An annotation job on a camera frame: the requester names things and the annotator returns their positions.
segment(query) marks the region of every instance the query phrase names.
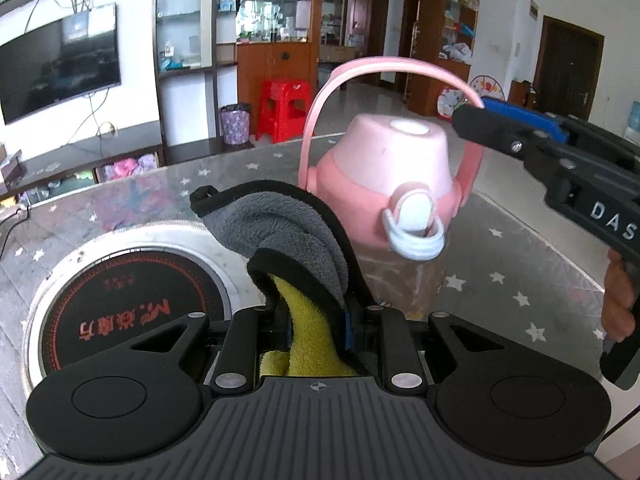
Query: tv screen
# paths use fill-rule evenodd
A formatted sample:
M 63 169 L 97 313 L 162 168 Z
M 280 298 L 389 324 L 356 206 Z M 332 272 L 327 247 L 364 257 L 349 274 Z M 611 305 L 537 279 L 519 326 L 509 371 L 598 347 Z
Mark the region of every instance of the tv screen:
M 73 14 L 0 45 L 5 124 L 119 84 L 115 4 Z

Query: fleece cloth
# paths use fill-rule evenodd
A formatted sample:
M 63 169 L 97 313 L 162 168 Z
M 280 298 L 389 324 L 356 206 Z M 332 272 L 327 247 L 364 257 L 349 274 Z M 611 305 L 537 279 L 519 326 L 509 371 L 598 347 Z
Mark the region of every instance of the fleece cloth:
M 248 258 L 247 271 L 270 306 L 282 299 L 293 323 L 289 352 L 265 355 L 261 373 L 344 376 L 365 373 L 345 348 L 344 305 L 373 298 L 353 248 L 332 211 L 317 197 L 276 181 L 218 192 L 201 187 L 191 208 L 216 239 Z
M 331 338 L 331 327 L 322 311 L 290 283 L 273 276 L 289 306 L 294 336 L 289 352 L 267 352 L 260 375 L 293 377 L 346 377 L 355 371 L 340 361 Z

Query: pink water bottle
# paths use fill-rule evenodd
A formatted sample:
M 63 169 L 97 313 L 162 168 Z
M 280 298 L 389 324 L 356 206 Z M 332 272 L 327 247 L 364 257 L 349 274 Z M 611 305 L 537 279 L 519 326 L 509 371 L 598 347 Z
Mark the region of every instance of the pink water bottle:
M 311 137 L 326 99 L 349 79 L 376 72 L 430 76 L 462 90 L 471 104 L 483 104 L 470 86 L 440 67 L 415 59 L 369 57 L 335 69 L 306 120 L 298 185 L 340 219 L 378 299 L 420 318 L 444 280 L 437 256 L 446 245 L 451 219 L 471 193 L 483 148 L 466 143 L 452 177 L 446 133 L 438 124 L 360 114 L 310 168 Z

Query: cardboard box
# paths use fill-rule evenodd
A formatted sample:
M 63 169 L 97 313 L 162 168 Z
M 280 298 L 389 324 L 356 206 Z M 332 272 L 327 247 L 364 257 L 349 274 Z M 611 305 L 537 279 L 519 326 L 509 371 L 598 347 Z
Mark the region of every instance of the cardboard box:
M 0 163 L 0 182 L 11 184 L 14 180 L 22 176 L 22 168 L 18 157 L 22 152 L 12 153 Z
M 346 63 L 356 59 L 357 50 L 354 46 L 320 45 L 320 61 Z

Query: glass display cabinet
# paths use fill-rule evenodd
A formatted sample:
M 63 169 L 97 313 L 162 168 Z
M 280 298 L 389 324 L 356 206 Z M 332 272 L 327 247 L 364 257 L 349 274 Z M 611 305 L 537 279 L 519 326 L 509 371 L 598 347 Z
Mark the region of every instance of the glass display cabinet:
M 239 43 L 307 41 L 311 0 L 241 0 L 236 15 Z
M 159 73 L 210 67 L 215 0 L 156 0 Z

